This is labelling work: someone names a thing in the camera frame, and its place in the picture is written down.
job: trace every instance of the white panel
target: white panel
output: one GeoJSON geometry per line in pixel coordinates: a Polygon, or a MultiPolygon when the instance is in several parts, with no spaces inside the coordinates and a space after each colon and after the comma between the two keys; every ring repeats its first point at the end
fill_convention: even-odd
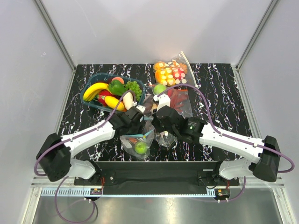
{"type": "MultiPolygon", "coordinates": [[[[299,166],[299,1],[280,1],[241,69],[262,136],[272,135],[299,166]]],[[[280,169],[289,168],[281,160],[280,169]]],[[[282,175],[294,213],[299,169],[282,175]]]]}
{"type": "Polygon", "coordinates": [[[0,2],[0,40],[0,219],[16,224],[71,70],[32,0],[0,2]]]}
{"type": "Polygon", "coordinates": [[[270,0],[43,0],[75,63],[237,63],[270,0]]]}

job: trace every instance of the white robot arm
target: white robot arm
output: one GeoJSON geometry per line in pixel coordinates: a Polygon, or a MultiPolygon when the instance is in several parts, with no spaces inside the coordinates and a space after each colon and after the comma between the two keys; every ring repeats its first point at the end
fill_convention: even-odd
{"type": "Polygon", "coordinates": [[[280,156],[263,150],[257,145],[267,146],[276,151],[279,147],[275,138],[267,136],[264,140],[250,138],[216,128],[217,133],[210,123],[204,123],[199,118],[183,118],[174,109],[170,108],[170,98],[163,94],[155,96],[154,100],[159,102],[156,117],[161,122],[163,129],[174,134],[179,140],[187,143],[209,145],[235,153],[243,157],[235,161],[220,161],[214,170],[214,180],[217,177],[231,180],[239,176],[254,175],[255,177],[275,182],[280,156]],[[230,135],[235,139],[251,142],[252,146],[223,135],[230,135]]]}
{"type": "Polygon", "coordinates": [[[133,106],[127,112],[114,114],[108,122],[101,121],[80,132],[62,137],[53,133],[47,137],[36,159],[51,146],[65,142],[47,153],[40,161],[49,180],[55,182],[64,176],[75,176],[88,180],[90,184],[96,184],[100,179],[100,168],[93,161],[81,161],[73,157],[99,142],[137,133],[142,126],[144,110],[143,106],[133,106]]]}

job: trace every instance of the blue basket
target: blue basket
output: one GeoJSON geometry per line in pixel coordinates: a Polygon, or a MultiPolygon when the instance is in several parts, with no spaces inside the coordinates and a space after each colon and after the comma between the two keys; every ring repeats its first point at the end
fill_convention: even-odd
{"type": "Polygon", "coordinates": [[[84,95],[85,91],[87,90],[87,88],[89,88],[91,85],[93,85],[95,83],[108,83],[109,79],[112,79],[114,77],[121,77],[125,81],[125,84],[128,81],[130,81],[130,82],[136,81],[140,85],[140,89],[142,90],[142,95],[140,97],[138,105],[142,104],[142,102],[144,100],[144,97],[145,97],[145,86],[141,81],[133,79],[133,78],[127,78],[127,77],[123,77],[123,76],[116,76],[116,75],[107,74],[107,73],[97,73],[97,74],[90,77],[90,79],[86,83],[86,86],[84,87],[84,89],[81,91],[81,94],[80,94],[80,99],[83,102],[83,104],[85,104],[87,106],[97,108],[97,109],[100,109],[100,110],[103,110],[103,111],[111,112],[113,110],[112,108],[103,107],[103,105],[97,100],[92,100],[92,101],[83,100],[83,95],[84,95]]]}

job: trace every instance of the clear plastic bag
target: clear plastic bag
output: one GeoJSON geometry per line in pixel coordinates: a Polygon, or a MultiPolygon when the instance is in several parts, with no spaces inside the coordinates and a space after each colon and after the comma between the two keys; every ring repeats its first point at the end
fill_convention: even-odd
{"type": "Polygon", "coordinates": [[[160,146],[164,146],[168,148],[172,146],[172,144],[177,140],[177,138],[174,135],[165,131],[161,133],[156,133],[155,140],[158,142],[160,146]]]}
{"type": "MultiPolygon", "coordinates": [[[[155,88],[159,84],[151,85],[150,88],[154,95],[160,94],[162,91],[155,88]]],[[[189,100],[188,90],[169,89],[167,95],[170,98],[170,108],[175,109],[184,118],[193,117],[191,103],[189,100]]]]}
{"type": "Polygon", "coordinates": [[[145,107],[145,110],[143,112],[143,114],[145,116],[150,116],[153,114],[153,105],[154,105],[154,96],[152,94],[148,93],[145,96],[145,99],[142,103],[142,106],[145,107]]]}
{"type": "Polygon", "coordinates": [[[154,140],[154,126],[152,117],[145,117],[145,125],[142,134],[123,135],[120,137],[124,150],[137,159],[144,159],[150,154],[150,146],[154,140]]]}
{"type": "Polygon", "coordinates": [[[171,62],[158,61],[155,63],[154,71],[157,83],[167,86],[181,83],[198,86],[191,66],[182,51],[172,58],[171,62]]]}

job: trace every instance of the plastic fruit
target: plastic fruit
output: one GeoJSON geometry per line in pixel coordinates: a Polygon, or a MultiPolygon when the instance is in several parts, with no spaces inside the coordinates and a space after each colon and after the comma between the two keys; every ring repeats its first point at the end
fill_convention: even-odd
{"type": "MultiPolygon", "coordinates": [[[[118,103],[118,99],[111,96],[101,96],[102,99],[104,99],[105,103],[112,109],[114,109],[118,103]]],[[[123,111],[125,109],[125,105],[123,102],[120,102],[120,104],[117,107],[117,111],[123,111]]]]}
{"type": "Polygon", "coordinates": [[[174,69],[172,75],[175,79],[181,80],[182,78],[185,78],[184,69],[182,68],[174,69]]]}
{"type": "Polygon", "coordinates": [[[146,151],[147,151],[147,148],[146,148],[146,143],[145,142],[138,141],[135,144],[135,152],[137,152],[138,154],[145,154],[146,151]]]}
{"type": "Polygon", "coordinates": [[[158,71],[161,69],[165,69],[168,66],[168,64],[166,64],[165,62],[157,62],[156,64],[154,64],[154,70],[158,71]]]}
{"type": "Polygon", "coordinates": [[[162,84],[158,84],[154,87],[154,94],[155,95],[158,95],[160,94],[161,92],[163,92],[164,90],[166,90],[167,87],[165,85],[162,85],[162,84]]]}
{"type": "Polygon", "coordinates": [[[114,97],[114,95],[109,92],[108,90],[102,90],[101,92],[99,92],[99,98],[98,101],[103,104],[103,106],[107,106],[107,104],[105,103],[104,98],[102,98],[102,96],[111,96],[114,97]]]}
{"type": "Polygon", "coordinates": [[[126,88],[120,81],[115,79],[109,84],[109,90],[113,95],[121,97],[125,93],[126,88]]]}
{"type": "Polygon", "coordinates": [[[175,79],[172,75],[169,75],[166,79],[167,85],[168,86],[173,86],[175,84],[175,79]]]}
{"type": "Polygon", "coordinates": [[[185,65],[185,64],[182,64],[182,63],[180,63],[179,65],[178,65],[178,67],[179,68],[182,68],[183,70],[184,70],[184,73],[187,73],[187,65],[185,65]]]}
{"type": "Polygon", "coordinates": [[[176,60],[172,60],[172,63],[171,63],[171,64],[172,64],[172,65],[171,65],[172,68],[176,68],[176,67],[179,66],[179,63],[177,63],[176,60]]]}
{"type": "Polygon", "coordinates": [[[121,82],[121,84],[123,84],[123,85],[125,84],[125,81],[121,77],[114,77],[111,81],[113,81],[113,80],[118,80],[121,82]]]}
{"type": "Polygon", "coordinates": [[[95,83],[91,85],[87,90],[85,91],[83,95],[83,100],[85,101],[91,101],[93,100],[99,92],[102,90],[107,90],[108,89],[108,84],[107,83],[95,83]]]}
{"type": "Polygon", "coordinates": [[[164,71],[165,71],[165,75],[166,75],[166,76],[172,74],[172,69],[171,69],[171,68],[165,68],[164,71]]]}
{"type": "Polygon", "coordinates": [[[127,82],[125,85],[126,90],[132,90],[135,93],[136,100],[139,101],[142,95],[142,90],[140,89],[140,85],[136,82],[127,82]]]}
{"type": "Polygon", "coordinates": [[[155,78],[156,78],[156,81],[158,83],[162,83],[163,82],[162,76],[165,76],[165,71],[164,70],[157,70],[155,72],[155,78]]]}
{"type": "Polygon", "coordinates": [[[124,103],[124,105],[125,105],[125,108],[127,109],[127,110],[129,110],[132,106],[133,106],[133,102],[134,102],[134,100],[133,100],[133,95],[130,93],[130,92],[128,92],[124,97],[123,97],[123,103],[124,103]]]}

